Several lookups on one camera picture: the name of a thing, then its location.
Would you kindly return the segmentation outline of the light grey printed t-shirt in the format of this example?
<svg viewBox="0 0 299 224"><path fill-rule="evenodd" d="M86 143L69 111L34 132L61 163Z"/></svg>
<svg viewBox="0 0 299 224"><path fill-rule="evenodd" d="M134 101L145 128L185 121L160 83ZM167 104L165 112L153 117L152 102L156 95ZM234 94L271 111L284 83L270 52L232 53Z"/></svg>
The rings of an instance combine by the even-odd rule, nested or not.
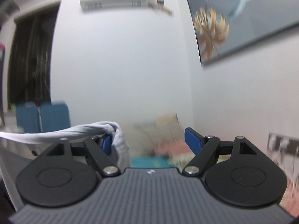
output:
<svg viewBox="0 0 299 224"><path fill-rule="evenodd" d="M91 136L108 134L112 136L112 145L115 147L119 159L117 166L121 171L131 167L129 146L125 141L124 133L116 122L100 121L91 124L73 126L64 130L48 133L5 133L1 132L1 138L23 144L51 144L61 138L80 140Z"/></svg>

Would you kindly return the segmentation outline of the pink fluffy blanket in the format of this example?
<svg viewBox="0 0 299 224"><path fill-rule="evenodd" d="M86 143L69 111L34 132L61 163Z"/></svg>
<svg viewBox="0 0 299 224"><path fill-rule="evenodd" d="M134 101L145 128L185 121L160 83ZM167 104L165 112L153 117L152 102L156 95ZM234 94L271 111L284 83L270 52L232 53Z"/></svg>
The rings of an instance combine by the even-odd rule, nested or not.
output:
<svg viewBox="0 0 299 224"><path fill-rule="evenodd" d="M156 145L152 152L152 154L155 156L164 156L168 158L174 158L190 153L192 153L192 150L184 140Z"/></svg>

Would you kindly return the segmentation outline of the green cartoon fleece blanket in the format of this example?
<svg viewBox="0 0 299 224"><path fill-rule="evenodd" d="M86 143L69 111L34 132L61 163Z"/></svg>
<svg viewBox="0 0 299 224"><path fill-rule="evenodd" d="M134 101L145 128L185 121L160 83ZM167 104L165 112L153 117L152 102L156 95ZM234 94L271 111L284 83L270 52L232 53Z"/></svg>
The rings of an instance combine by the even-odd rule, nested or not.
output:
<svg viewBox="0 0 299 224"><path fill-rule="evenodd" d="M169 157L167 162L171 167L176 167L180 171L193 159L194 153L185 153L176 156Z"/></svg>

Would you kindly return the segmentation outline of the grey pillow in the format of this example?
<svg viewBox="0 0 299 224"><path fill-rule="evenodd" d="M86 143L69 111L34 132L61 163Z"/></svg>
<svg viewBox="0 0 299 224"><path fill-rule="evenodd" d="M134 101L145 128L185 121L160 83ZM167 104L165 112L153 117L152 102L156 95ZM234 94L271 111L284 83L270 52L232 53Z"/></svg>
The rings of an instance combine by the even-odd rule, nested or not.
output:
<svg viewBox="0 0 299 224"><path fill-rule="evenodd" d="M123 124L130 157L166 155L166 150L184 141L184 130L177 114L167 114L147 122Z"/></svg>

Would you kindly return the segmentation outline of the blue covered chair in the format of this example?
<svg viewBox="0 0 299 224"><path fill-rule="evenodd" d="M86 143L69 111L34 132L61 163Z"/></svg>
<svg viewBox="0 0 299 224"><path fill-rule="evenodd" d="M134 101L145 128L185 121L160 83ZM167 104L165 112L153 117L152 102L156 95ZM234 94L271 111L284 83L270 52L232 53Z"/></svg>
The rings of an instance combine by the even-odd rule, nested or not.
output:
<svg viewBox="0 0 299 224"><path fill-rule="evenodd" d="M25 133L40 133L40 115L34 102L27 102L16 106L17 125Z"/></svg>
<svg viewBox="0 0 299 224"><path fill-rule="evenodd" d="M66 103L43 103L40 106L44 133L70 128L70 113Z"/></svg>

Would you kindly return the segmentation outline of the teal patterned bed sheet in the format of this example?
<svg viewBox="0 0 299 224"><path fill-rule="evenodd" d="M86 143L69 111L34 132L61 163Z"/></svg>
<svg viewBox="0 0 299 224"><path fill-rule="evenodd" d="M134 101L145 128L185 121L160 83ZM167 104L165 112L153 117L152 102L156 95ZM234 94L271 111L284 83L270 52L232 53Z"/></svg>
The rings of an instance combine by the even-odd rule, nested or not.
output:
<svg viewBox="0 0 299 224"><path fill-rule="evenodd" d="M134 168L170 168L167 158L160 156L133 157L131 164Z"/></svg>

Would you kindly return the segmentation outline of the dark barred window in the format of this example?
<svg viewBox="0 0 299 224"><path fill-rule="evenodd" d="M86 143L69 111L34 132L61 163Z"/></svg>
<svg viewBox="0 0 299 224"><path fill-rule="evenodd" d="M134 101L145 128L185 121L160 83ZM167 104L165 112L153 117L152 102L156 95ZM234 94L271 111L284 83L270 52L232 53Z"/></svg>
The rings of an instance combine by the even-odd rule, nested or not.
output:
<svg viewBox="0 0 299 224"><path fill-rule="evenodd" d="M60 2L14 20L8 68L8 106L50 102L51 54Z"/></svg>

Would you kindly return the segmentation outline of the gold leaf framed picture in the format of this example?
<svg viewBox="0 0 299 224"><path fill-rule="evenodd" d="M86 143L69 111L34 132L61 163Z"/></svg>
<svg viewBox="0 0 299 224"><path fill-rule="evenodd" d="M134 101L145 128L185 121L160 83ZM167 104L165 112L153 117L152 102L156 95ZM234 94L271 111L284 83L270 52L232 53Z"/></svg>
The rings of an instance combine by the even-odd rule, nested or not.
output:
<svg viewBox="0 0 299 224"><path fill-rule="evenodd" d="M201 65L298 25L298 0L187 0Z"/></svg>

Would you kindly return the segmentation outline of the wall power socket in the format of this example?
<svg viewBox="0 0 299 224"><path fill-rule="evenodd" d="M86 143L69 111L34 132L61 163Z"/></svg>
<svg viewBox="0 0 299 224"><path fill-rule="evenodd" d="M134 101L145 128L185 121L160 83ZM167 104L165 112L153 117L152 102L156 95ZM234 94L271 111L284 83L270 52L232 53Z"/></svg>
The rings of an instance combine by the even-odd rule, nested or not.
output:
<svg viewBox="0 0 299 224"><path fill-rule="evenodd" d="M269 152L281 152L292 156L298 156L298 138L269 133L267 150Z"/></svg>

